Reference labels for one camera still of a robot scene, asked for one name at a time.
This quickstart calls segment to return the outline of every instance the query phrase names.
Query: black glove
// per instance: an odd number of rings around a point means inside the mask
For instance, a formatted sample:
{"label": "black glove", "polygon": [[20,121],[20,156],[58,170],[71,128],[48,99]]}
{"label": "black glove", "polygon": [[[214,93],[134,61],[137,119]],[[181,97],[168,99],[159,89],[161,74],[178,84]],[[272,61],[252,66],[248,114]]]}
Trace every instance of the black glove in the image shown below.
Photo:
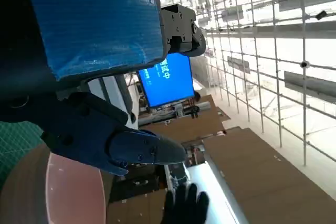
{"label": "black glove", "polygon": [[197,186],[191,184],[186,196],[186,186],[180,185],[174,196],[166,194],[161,224],[204,224],[209,206],[209,197],[205,192],[197,196]]}

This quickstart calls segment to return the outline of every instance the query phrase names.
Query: machine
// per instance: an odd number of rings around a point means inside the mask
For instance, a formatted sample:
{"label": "machine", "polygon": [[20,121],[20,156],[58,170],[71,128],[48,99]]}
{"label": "machine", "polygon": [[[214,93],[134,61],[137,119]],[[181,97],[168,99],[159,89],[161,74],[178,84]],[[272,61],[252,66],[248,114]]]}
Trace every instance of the machine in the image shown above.
{"label": "machine", "polygon": [[184,161],[181,145],[125,126],[99,97],[57,91],[153,66],[167,54],[201,55],[195,13],[159,0],[2,0],[0,121],[30,121],[58,155],[116,175],[127,163]]}

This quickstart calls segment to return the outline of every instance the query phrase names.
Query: blue screen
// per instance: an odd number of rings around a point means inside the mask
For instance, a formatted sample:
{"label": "blue screen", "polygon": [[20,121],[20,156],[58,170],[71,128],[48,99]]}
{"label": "blue screen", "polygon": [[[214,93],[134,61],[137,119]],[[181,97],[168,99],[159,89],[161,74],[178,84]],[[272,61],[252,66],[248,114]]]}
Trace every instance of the blue screen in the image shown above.
{"label": "blue screen", "polygon": [[150,107],[194,96],[190,62],[182,54],[170,54],[152,68],[139,71]]}

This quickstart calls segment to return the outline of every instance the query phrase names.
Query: blue tape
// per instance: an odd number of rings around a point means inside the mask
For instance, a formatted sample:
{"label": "blue tape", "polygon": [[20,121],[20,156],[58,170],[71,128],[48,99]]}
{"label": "blue tape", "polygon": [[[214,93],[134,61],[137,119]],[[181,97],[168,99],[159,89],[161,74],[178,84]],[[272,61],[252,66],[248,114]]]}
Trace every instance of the blue tape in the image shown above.
{"label": "blue tape", "polygon": [[162,58],[155,0],[31,0],[56,79]]}

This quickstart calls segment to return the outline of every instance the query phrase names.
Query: cutting mat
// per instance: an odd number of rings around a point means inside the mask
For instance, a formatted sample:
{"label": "cutting mat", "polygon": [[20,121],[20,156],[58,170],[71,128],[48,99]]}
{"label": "cutting mat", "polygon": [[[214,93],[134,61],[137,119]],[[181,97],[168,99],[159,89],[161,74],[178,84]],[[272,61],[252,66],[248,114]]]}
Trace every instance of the cutting mat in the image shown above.
{"label": "cutting mat", "polygon": [[28,122],[0,122],[0,191],[17,162],[42,142],[42,130]]}

